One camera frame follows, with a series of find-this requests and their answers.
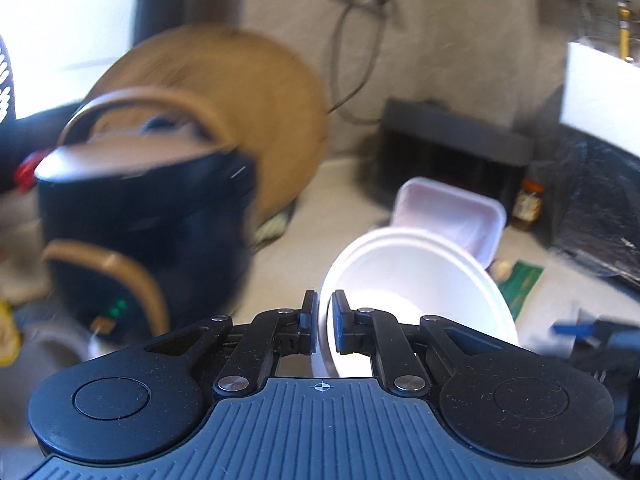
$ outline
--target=glass jar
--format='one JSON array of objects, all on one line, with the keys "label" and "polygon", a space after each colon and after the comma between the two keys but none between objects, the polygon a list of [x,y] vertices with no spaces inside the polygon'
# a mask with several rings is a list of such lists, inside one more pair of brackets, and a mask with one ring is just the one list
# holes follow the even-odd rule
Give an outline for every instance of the glass jar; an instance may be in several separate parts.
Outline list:
[{"label": "glass jar", "polygon": [[530,180],[524,180],[516,197],[511,214],[511,225],[521,231],[529,231],[540,216],[542,194],[545,188]]}]

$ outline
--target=metal pivot screw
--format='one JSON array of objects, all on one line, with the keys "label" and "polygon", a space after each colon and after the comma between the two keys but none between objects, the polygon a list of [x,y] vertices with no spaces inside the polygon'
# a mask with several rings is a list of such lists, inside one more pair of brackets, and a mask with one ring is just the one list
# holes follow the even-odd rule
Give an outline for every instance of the metal pivot screw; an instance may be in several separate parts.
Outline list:
[{"label": "metal pivot screw", "polygon": [[426,386],[424,379],[417,375],[401,375],[394,384],[398,390],[403,392],[418,392]]},{"label": "metal pivot screw", "polygon": [[241,392],[247,386],[249,381],[240,375],[229,375],[218,381],[218,387],[224,392]]}]

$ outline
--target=crosshair marking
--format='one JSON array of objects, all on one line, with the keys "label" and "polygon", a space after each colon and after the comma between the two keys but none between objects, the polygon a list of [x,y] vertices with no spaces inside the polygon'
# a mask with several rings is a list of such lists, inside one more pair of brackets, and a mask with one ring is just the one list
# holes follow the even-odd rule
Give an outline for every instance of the crosshair marking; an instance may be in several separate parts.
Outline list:
[{"label": "crosshair marking", "polygon": [[335,388],[335,386],[331,386],[330,384],[327,384],[327,383],[318,383],[318,384],[314,384],[312,388],[316,389],[319,392],[325,392],[329,388]]}]

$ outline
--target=ribbed plastic surface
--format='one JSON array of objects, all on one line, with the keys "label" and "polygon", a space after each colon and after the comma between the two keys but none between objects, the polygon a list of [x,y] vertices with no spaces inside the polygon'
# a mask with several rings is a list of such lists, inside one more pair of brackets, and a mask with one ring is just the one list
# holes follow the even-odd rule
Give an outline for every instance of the ribbed plastic surface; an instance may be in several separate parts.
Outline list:
[{"label": "ribbed plastic surface", "polygon": [[38,480],[570,480],[616,478],[591,458],[545,468],[463,447],[421,400],[374,379],[269,379],[220,402],[202,430],[148,462],[110,468],[47,460]]}]

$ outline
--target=red object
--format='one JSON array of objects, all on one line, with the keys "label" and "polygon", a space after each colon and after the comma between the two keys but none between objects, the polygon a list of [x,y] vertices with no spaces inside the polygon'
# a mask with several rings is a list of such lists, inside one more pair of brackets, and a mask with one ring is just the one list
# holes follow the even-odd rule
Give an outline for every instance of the red object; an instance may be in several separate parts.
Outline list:
[{"label": "red object", "polygon": [[543,194],[545,192],[545,188],[540,186],[540,184],[537,184],[535,182],[532,182],[530,180],[523,180],[522,181],[522,187],[524,189],[526,189],[527,191],[530,191],[532,193],[537,193],[537,194]]},{"label": "red object", "polygon": [[27,158],[23,160],[20,166],[14,171],[14,182],[19,191],[26,193],[33,186],[36,185],[36,177],[34,172],[38,167],[38,164],[49,153],[53,151],[53,148],[45,148],[44,150],[38,150],[31,153]]}]

